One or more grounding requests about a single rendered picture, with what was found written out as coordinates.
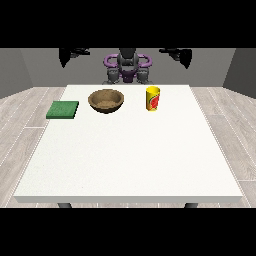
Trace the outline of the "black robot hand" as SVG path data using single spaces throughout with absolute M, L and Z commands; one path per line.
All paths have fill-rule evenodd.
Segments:
M 70 61 L 71 58 L 76 58 L 80 55 L 89 55 L 88 48 L 60 48 L 59 49 L 59 60 L 62 67 Z
M 166 53 L 175 61 L 179 61 L 186 69 L 189 68 L 192 60 L 191 49 L 178 49 L 178 48 L 164 48 L 159 50 L 160 53 Z

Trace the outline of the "yellow cup with melon print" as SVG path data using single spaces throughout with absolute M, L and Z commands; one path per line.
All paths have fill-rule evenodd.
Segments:
M 146 88 L 146 109 L 148 111 L 156 111 L 160 98 L 160 88 L 149 86 Z

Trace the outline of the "brown wooden bowl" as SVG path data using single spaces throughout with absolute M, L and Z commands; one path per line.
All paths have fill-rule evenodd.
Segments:
M 88 103 L 95 111 L 109 114 L 122 106 L 124 95 L 114 89 L 101 89 L 90 94 Z

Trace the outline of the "green square pad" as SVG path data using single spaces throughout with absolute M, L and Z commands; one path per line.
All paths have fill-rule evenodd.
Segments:
M 73 119 L 78 106 L 78 101 L 54 101 L 46 114 L 46 118 Z

